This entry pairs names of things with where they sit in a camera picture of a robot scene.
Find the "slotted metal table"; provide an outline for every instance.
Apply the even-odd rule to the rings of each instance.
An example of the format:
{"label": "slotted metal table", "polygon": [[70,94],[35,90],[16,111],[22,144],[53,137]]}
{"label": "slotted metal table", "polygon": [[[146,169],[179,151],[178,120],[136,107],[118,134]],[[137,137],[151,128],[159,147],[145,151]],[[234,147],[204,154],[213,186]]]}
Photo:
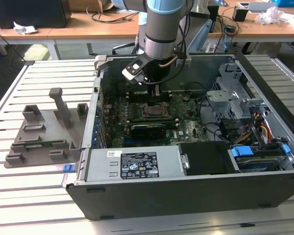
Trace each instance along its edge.
{"label": "slotted metal table", "polygon": [[[290,87],[294,88],[294,77],[289,70],[266,56],[258,56],[257,59],[250,56],[248,59],[252,63],[262,60],[264,64],[266,61],[270,64],[267,65],[270,69],[268,71],[281,73],[274,74],[277,81],[270,80],[271,75],[268,75],[267,82],[288,82],[288,87],[284,83],[281,83],[280,87],[273,87],[276,92],[284,89],[284,92],[279,94],[285,102],[293,100],[293,92],[292,99],[287,96],[283,98]],[[265,71],[265,66],[256,69]],[[76,174],[64,174],[62,164],[5,169],[5,156],[23,122],[22,110],[25,105],[37,104],[40,110],[55,109],[53,100],[48,96],[52,87],[63,89],[63,100],[69,108],[76,107],[80,102],[89,103],[94,78],[93,60],[37,61],[33,65],[23,67],[1,100],[0,235],[117,235],[160,232],[198,235],[294,235],[294,196],[278,208],[270,209],[89,221],[63,188],[66,183],[74,181]],[[183,199],[181,198],[179,205],[174,206],[183,206]]]}

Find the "wooden desk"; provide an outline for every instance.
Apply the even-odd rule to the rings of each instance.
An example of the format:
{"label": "wooden desk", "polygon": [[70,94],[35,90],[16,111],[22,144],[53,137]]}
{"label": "wooden desk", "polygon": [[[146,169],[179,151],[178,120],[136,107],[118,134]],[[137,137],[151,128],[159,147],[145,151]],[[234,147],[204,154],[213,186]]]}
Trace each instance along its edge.
{"label": "wooden desk", "polygon": [[[228,7],[220,7],[219,14],[225,9],[234,7],[238,0],[226,0]],[[294,14],[294,8],[280,8],[286,13]],[[224,12],[224,16],[232,17],[233,9]],[[105,14],[102,20],[113,20],[128,14]],[[234,42],[294,42],[294,28],[287,23],[260,25],[253,22],[258,14],[248,13],[245,22],[239,22],[240,32],[233,38]],[[91,43],[105,42],[126,44],[133,42],[138,32],[138,16],[133,21],[120,24],[106,24],[93,21],[86,13],[72,13],[72,18],[65,28],[39,28],[38,33],[19,35],[12,29],[0,29],[0,34],[10,44],[45,44],[53,60],[59,60],[60,54],[57,44],[87,44],[89,53],[93,53]],[[234,22],[224,18],[226,24]],[[220,24],[216,24],[215,31],[210,33],[208,40],[216,44],[221,36]],[[5,42],[0,38],[0,45]]]}
{"label": "wooden desk", "polygon": [[[220,7],[219,15],[224,15],[227,17],[232,17],[234,9],[228,9],[229,7],[234,7],[237,5],[238,0],[226,0],[229,4],[228,7]],[[294,7],[281,7],[279,10],[284,11],[285,13],[294,14]],[[266,24],[261,25],[256,22],[256,17],[258,14],[248,13],[246,20],[244,22],[238,22],[240,26],[240,31],[237,35],[234,36],[234,42],[291,42],[294,41],[294,28],[288,23],[281,22],[280,25]],[[225,24],[235,25],[231,20],[224,18]],[[215,27],[215,32],[221,32],[220,24],[217,23]]]}
{"label": "wooden desk", "polygon": [[[112,21],[128,14],[105,14],[101,20]],[[53,28],[49,39],[76,38],[135,38],[138,32],[138,16],[132,17],[127,23],[109,24],[93,21],[86,13],[72,13],[65,28]]]}
{"label": "wooden desk", "polygon": [[[128,14],[105,14],[101,20],[114,20]],[[93,53],[91,43],[105,42],[114,44],[131,43],[138,33],[138,16],[132,21],[119,24],[98,23],[86,13],[72,13],[65,28],[39,28],[38,33],[20,35],[12,29],[0,29],[0,34],[10,44],[45,44],[51,58],[59,60],[57,44],[87,44],[89,54]],[[0,37],[0,45],[6,43]]]}

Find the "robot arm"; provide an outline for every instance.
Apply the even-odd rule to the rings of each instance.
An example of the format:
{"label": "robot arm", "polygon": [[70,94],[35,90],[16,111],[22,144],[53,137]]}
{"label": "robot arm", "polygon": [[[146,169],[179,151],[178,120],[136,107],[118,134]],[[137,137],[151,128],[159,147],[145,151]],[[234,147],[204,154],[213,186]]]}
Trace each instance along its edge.
{"label": "robot arm", "polygon": [[173,56],[180,20],[189,13],[194,0],[112,0],[117,7],[147,12],[145,52],[124,70],[132,82],[161,80],[168,74],[167,63]]}

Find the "blue latch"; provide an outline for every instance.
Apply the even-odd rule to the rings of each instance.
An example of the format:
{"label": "blue latch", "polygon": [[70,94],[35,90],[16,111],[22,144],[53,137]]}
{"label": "blue latch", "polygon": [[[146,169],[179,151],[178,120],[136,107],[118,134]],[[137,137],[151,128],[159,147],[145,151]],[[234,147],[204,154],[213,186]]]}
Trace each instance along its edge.
{"label": "blue latch", "polygon": [[251,150],[250,146],[235,146],[231,149],[231,151],[234,157],[254,155],[253,150]]}
{"label": "blue latch", "polygon": [[63,173],[74,173],[75,165],[66,164],[63,166]]}
{"label": "blue latch", "polygon": [[287,144],[282,145],[282,149],[285,152],[286,156],[288,156],[291,152],[291,149]]}

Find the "power supply label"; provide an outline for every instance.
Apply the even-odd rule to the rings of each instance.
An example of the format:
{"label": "power supply label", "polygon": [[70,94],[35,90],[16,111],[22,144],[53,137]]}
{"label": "power supply label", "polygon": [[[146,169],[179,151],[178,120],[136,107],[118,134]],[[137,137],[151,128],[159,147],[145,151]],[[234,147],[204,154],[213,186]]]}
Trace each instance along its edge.
{"label": "power supply label", "polygon": [[159,177],[156,152],[121,154],[121,178],[138,179]]}

